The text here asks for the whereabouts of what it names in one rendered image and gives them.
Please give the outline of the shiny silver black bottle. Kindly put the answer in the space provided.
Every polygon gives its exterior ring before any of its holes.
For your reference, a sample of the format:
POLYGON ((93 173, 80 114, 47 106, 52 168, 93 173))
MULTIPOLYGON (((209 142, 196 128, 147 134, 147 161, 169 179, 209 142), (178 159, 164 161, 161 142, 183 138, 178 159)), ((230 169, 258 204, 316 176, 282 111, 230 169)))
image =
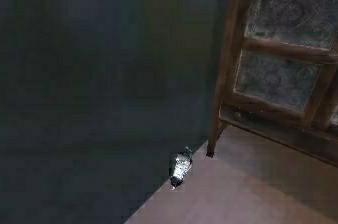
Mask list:
POLYGON ((172 189, 178 188, 183 182, 192 168, 192 150, 189 147, 185 147, 182 151, 176 154, 174 159, 175 164, 170 176, 170 184, 172 189))

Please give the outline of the brown wooden glass-door cabinet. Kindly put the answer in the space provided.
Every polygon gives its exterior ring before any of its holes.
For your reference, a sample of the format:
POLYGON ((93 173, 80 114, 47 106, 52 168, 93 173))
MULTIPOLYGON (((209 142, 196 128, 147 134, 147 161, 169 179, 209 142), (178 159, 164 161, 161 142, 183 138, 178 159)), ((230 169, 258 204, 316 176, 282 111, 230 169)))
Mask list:
POLYGON ((228 0, 207 156, 227 126, 338 167, 338 0, 228 0))

